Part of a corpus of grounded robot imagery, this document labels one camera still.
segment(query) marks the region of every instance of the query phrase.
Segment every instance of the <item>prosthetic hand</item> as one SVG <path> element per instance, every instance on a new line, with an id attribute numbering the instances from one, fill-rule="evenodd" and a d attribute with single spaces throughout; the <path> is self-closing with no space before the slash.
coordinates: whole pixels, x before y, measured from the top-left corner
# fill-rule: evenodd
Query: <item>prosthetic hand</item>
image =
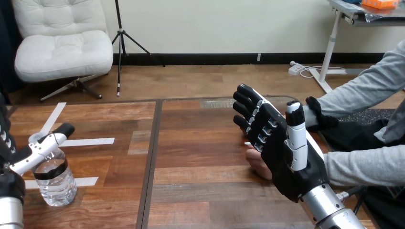
<path id="1" fill-rule="evenodd" d="M 253 88 L 241 84 L 234 93 L 234 122 L 261 153 L 281 194 L 305 209 L 315 228 L 364 228 L 329 186 L 325 164 L 307 141 L 305 117 L 298 101 L 287 103 L 286 118 Z"/>
<path id="2" fill-rule="evenodd" d="M 16 151 L 9 134 L 9 121 L 0 114 L 0 229 L 22 229 L 22 204 L 25 182 L 22 174 L 40 163 L 62 144 L 75 130 L 71 124 L 62 124 L 36 144 Z"/>

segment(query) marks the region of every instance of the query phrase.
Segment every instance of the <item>white wall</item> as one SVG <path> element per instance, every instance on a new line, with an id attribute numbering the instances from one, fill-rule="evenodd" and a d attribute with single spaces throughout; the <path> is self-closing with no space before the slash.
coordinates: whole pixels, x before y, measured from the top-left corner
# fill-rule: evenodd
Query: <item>white wall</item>
<path id="1" fill-rule="evenodd" d="M 115 2 L 101 1 L 113 39 L 118 30 Z M 123 28 L 152 53 L 325 52 L 334 21 L 326 0 L 119 0 L 119 4 Z M 403 39 L 405 27 L 355 28 L 341 21 L 335 51 L 385 52 Z M 126 48 L 128 53 L 143 52 L 128 39 Z"/>

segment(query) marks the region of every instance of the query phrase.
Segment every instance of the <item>chair base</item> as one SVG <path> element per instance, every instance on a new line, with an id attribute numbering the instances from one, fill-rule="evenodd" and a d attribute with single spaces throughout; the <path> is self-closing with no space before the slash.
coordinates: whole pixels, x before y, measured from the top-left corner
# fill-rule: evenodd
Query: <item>chair base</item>
<path id="1" fill-rule="evenodd" d="M 100 95 L 100 94 L 96 93 L 95 91 L 91 90 L 86 84 L 84 84 L 84 82 L 92 80 L 92 79 L 94 79 L 96 77 L 99 77 L 99 76 L 102 76 L 102 75 L 105 75 L 105 74 L 108 74 L 108 73 L 94 74 L 94 75 L 86 76 L 86 77 L 83 77 L 83 78 L 77 78 L 77 79 L 73 80 L 71 83 L 68 83 L 67 85 L 63 86 L 62 88 L 60 88 L 60 89 L 50 93 L 49 95 L 45 96 L 44 98 L 40 99 L 40 101 L 43 102 L 46 99 L 49 99 L 50 97 L 52 97 L 52 96 L 54 96 L 56 94 L 59 94 L 59 93 L 61 93 L 63 91 L 66 91 L 67 89 L 72 88 L 72 87 L 81 89 L 81 90 L 83 90 L 84 93 L 89 93 L 90 95 L 92 95 L 96 99 L 102 99 L 103 98 L 102 95 Z"/>

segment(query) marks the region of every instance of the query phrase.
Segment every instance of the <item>desk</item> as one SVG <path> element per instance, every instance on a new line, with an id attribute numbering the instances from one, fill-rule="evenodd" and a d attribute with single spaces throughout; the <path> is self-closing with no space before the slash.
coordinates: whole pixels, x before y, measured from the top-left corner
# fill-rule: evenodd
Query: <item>desk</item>
<path id="1" fill-rule="evenodd" d="M 359 27 L 377 27 L 377 26 L 405 26 L 405 19 L 393 20 L 392 18 L 387 21 L 372 21 L 366 22 L 364 13 L 362 9 L 354 4 L 346 3 L 342 0 L 328 0 L 332 6 L 332 12 L 336 15 L 335 23 L 333 25 L 332 34 L 329 38 L 328 47 L 326 49 L 325 58 L 323 60 L 322 69 L 319 73 L 316 69 L 309 69 L 314 79 L 318 82 L 321 88 L 329 93 L 332 91 L 332 88 L 325 81 L 327 74 L 359 74 L 364 69 L 345 69 L 345 70 L 328 70 L 330 58 L 333 53 L 333 49 L 336 43 L 336 35 L 338 33 L 340 21 L 343 20 L 350 25 L 359 26 Z"/>
<path id="2" fill-rule="evenodd" d="M 41 130 L 55 106 L 22 106 L 11 115 L 17 146 Z M 24 200 L 26 229 L 133 229 L 144 181 L 155 102 L 66 105 L 53 128 L 70 122 L 69 139 L 114 137 L 111 145 L 61 147 L 75 178 L 97 177 L 94 186 L 78 187 L 74 201 L 50 207 L 38 189 Z M 26 172 L 25 180 L 34 180 Z"/>
<path id="3" fill-rule="evenodd" d="M 268 98 L 281 112 L 289 97 Z M 166 100 L 155 151 L 149 229 L 306 228 L 304 210 L 258 178 L 247 141 L 231 120 L 232 99 Z M 315 140 L 327 149 L 316 135 Z M 349 207 L 355 205 L 349 200 Z M 374 228 L 364 210 L 358 215 Z"/>
<path id="4" fill-rule="evenodd" d="M 293 98 L 270 97 L 285 112 Z M 312 229 L 300 205 L 257 177 L 245 161 L 247 141 L 232 122 L 233 100 L 179 99 L 116 104 L 67 104 L 54 127 L 70 122 L 70 139 L 115 137 L 111 145 L 63 147 L 79 187 L 72 204 L 53 208 L 27 191 L 27 229 Z M 55 106 L 22 106 L 11 133 L 22 146 Z M 313 135 L 323 152 L 325 144 Z M 33 179 L 31 172 L 25 179 Z M 354 208 L 356 198 L 346 206 Z M 363 208 L 359 219 L 374 229 Z"/>

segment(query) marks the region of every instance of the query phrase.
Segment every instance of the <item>clear plastic bottle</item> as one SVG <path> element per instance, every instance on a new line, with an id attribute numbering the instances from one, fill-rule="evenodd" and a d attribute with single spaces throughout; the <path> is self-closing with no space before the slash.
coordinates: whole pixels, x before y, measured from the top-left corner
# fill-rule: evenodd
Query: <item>clear plastic bottle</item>
<path id="1" fill-rule="evenodd" d="M 45 134 L 36 133 L 29 142 L 35 144 Z M 64 152 L 56 148 L 41 163 L 32 168 L 34 177 L 45 202 L 50 206 L 70 204 L 77 192 L 75 179 Z"/>

